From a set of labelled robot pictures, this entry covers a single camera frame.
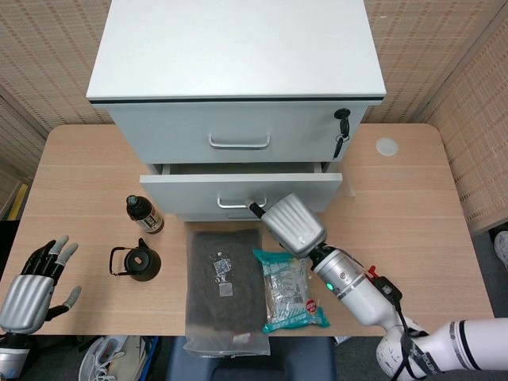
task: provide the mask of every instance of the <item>drawer handle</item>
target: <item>drawer handle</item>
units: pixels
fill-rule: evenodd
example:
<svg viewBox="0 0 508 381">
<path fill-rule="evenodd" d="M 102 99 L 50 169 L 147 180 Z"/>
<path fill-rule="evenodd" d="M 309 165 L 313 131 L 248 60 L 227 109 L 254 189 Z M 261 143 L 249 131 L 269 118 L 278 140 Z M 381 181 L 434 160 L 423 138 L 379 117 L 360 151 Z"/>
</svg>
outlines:
<svg viewBox="0 0 508 381">
<path fill-rule="evenodd" d="M 224 205 L 221 202 L 221 196 L 217 197 L 217 205 L 219 205 L 219 208 L 221 209 L 247 209 L 247 206 L 245 204 L 238 204 L 238 205 Z M 261 208 L 264 208 L 267 205 L 267 196 L 264 196 L 264 200 L 262 203 L 258 204 Z"/>
<path fill-rule="evenodd" d="M 208 135 L 208 144 L 210 144 L 211 148 L 214 149 L 252 149 L 252 150 L 261 150 L 267 149 L 270 145 L 270 135 L 267 135 L 267 142 L 262 144 L 222 144 L 217 143 L 212 138 L 212 134 Z"/>
</svg>

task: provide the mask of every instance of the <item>black bottle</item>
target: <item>black bottle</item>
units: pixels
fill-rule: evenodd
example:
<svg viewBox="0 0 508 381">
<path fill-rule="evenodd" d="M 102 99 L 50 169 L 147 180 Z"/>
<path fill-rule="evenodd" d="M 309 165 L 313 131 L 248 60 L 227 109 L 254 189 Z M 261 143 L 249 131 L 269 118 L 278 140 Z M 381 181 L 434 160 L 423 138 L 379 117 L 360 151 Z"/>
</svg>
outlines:
<svg viewBox="0 0 508 381">
<path fill-rule="evenodd" d="M 156 234 L 164 227 L 164 219 L 145 197 L 130 195 L 127 198 L 127 214 L 146 233 Z"/>
</svg>

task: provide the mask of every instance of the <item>key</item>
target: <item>key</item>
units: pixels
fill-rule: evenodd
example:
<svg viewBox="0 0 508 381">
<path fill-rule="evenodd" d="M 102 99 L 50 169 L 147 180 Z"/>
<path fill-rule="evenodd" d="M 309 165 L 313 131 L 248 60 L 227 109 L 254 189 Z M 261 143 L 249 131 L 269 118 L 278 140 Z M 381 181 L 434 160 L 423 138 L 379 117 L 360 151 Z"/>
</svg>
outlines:
<svg viewBox="0 0 508 381">
<path fill-rule="evenodd" d="M 336 159 L 339 156 L 339 153 L 341 152 L 341 149 L 342 149 L 343 142 L 344 142 L 344 140 L 342 139 L 342 137 L 337 137 L 337 145 L 335 146 L 335 152 L 333 153 L 334 159 Z"/>
</svg>

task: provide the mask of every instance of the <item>bottle cap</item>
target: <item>bottle cap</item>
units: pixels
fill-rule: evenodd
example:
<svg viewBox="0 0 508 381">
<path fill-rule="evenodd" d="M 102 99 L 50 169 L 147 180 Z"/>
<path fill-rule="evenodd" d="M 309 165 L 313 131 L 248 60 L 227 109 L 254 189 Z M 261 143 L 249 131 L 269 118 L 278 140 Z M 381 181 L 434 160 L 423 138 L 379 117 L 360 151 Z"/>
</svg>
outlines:
<svg viewBox="0 0 508 381">
<path fill-rule="evenodd" d="M 135 206 L 137 204 L 137 196 L 131 195 L 127 198 L 127 204 L 129 206 Z"/>
</svg>

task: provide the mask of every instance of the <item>sticker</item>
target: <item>sticker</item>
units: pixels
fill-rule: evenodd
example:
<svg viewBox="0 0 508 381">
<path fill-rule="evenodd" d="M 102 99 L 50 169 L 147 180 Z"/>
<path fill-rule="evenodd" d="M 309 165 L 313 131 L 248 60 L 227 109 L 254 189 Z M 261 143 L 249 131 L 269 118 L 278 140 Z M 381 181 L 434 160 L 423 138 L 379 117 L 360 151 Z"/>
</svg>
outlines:
<svg viewBox="0 0 508 381">
<path fill-rule="evenodd" d="M 215 277 L 215 283 L 226 283 L 227 279 L 225 278 L 225 274 L 217 275 Z"/>
<path fill-rule="evenodd" d="M 232 283 L 219 283 L 219 296 L 233 296 L 233 284 Z"/>
<path fill-rule="evenodd" d="M 306 308 L 307 308 L 307 311 L 309 311 L 311 314 L 313 314 L 314 312 L 316 312 L 316 309 L 317 309 L 316 302 L 312 299 L 307 300 Z"/>
<path fill-rule="evenodd" d="M 217 275 L 222 275 L 231 270 L 231 261 L 227 259 L 221 259 L 214 262 L 215 272 Z"/>
<path fill-rule="evenodd" d="M 233 344 L 247 344 L 248 339 L 251 338 L 250 333 L 242 333 L 241 335 L 233 336 Z"/>
</svg>

